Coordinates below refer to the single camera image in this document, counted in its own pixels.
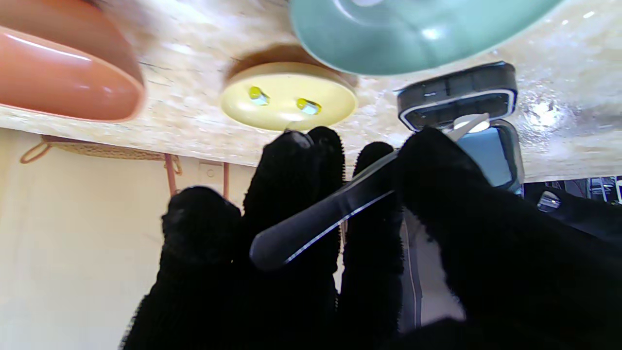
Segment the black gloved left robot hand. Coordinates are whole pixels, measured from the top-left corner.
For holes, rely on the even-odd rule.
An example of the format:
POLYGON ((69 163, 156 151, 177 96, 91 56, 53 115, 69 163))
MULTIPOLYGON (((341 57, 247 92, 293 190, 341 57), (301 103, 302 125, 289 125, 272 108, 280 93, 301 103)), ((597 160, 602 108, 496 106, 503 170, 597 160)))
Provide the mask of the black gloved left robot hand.
POLYGON ((539 182, 524 184, 524 199, 548 216, 621 248, 622 208, 604 201, 578 197, 539 182))

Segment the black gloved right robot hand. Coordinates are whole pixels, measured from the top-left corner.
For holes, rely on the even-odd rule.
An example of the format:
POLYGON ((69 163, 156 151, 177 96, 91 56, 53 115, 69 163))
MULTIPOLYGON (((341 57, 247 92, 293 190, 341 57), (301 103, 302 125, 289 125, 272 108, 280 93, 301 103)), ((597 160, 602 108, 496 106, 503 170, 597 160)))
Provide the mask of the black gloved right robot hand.
POLYGON ((619 350, 621 250, 494 188, 442 131, 404 143, 391 195, 275 272, 249 259, 264 229, 342 186, 335 131, 287 130, 263 151, 244 212, 211 188, 174 195, 162 216, 155 283, 122 350, 619 350), (464 320, 398 334, 402 210, 438 244, 464 320))

